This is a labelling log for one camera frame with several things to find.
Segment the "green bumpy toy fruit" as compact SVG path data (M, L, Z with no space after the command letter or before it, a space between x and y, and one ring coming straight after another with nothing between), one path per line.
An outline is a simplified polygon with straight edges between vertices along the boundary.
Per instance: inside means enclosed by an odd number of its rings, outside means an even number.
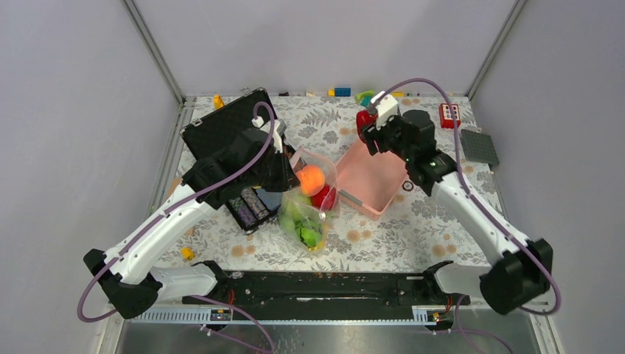
M291 215L286 213L283 209L278 214L279 225L281 229L288 235L296 234L296 223Z

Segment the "clear zip top bag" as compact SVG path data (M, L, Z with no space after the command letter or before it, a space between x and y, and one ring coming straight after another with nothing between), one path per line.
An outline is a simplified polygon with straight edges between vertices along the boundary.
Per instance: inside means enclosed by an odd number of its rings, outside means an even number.
M338 172L336 166L328 158L317 153L309 152L308 150L300 149L295 151L295 153L290 157L290 163L295 173L306 165L316 165L320 167L325 174L326 184L336 188L338 197ZM293 217L295 223L297 223L298 221L314 222L322 225L323 239L315 248L306 247L299 240L296 234L288 235L282 230L288 237L291 237L301 247L308 250L309 252L315 252L323 248L327 238L327 234L329 233L329 230L331 228L330 224L333 219L339 216L340 207L338 197L338 205L333 210L322 212L311 204L310 197L311 196L305 196L301 194L300 186L293 190L285 192L282 196L282 205L280 206L279 211L283 209L286 213Z

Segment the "green striped toy watermelon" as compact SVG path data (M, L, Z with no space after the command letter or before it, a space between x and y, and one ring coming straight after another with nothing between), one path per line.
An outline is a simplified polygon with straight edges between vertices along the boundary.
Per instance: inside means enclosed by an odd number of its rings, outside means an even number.
M309 248L315 248L323 239L323 228L319 223L297 222L296 235Z

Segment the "red toy apple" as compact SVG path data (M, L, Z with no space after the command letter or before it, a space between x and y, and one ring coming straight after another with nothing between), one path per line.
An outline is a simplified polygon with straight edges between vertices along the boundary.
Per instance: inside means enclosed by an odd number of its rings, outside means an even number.
M317 194L310 197L310 202L322 212L333 210L338 205L337 190L326 184Z

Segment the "orange toy peach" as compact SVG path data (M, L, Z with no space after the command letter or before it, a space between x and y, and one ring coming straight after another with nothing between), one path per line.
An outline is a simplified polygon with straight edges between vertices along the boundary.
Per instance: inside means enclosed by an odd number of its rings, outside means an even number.
M316 165L303 166L296 176L300 181L301 194L305 196L316 195L326 184L323 170Z

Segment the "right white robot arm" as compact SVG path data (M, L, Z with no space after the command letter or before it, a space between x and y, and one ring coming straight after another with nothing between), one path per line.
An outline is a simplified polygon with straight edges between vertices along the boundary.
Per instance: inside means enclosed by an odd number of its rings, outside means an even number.
M467 181L456 161L436 146L435 126L426 111L392 115L382 124L366 110L356 115L357 132L369 153L393 153L409 179L442 205L468 231L489 266L442 262L427 271L422 292L440 304L451 294L483 299L492 310L549 316L562 305L551 267L553 249L532 240L492 208Z

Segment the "red toy pepper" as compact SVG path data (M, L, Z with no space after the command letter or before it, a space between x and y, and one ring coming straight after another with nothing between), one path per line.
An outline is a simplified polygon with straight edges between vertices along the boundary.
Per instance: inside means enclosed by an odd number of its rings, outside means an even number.
M361 141L363 142L365 141L365 137L363 135L363 132L365 131L365 129L367 129L367 127L369 127L371 124L375 124L376 120L377 120L377 115L371 114L367 110L362 110L357 113L356 129L357 129L357 135L359 136Z

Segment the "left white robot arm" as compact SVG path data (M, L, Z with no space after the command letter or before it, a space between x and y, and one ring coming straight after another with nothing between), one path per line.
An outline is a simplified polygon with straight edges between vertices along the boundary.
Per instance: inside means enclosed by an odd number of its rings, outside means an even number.
M88 251L83 262L114 311L125 319L155 303L184 296L204 296L212 303L228 296L227 281L206 264L159 268L157 261L188 229L213 215L244 189L286 192L299 185L284 133L248 128L229 145L197 159L170 197L134 232L107 250Z

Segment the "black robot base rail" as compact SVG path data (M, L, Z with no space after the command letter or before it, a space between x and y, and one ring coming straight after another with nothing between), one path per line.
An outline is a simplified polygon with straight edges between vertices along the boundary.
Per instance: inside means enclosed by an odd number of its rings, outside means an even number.
M241 309L231 320L251 315L260 322L437 322L468 296L446 293L433 272L354 273L303 271L224 271L216 265L217 284L202 301L183 296L184 310L213 300Z

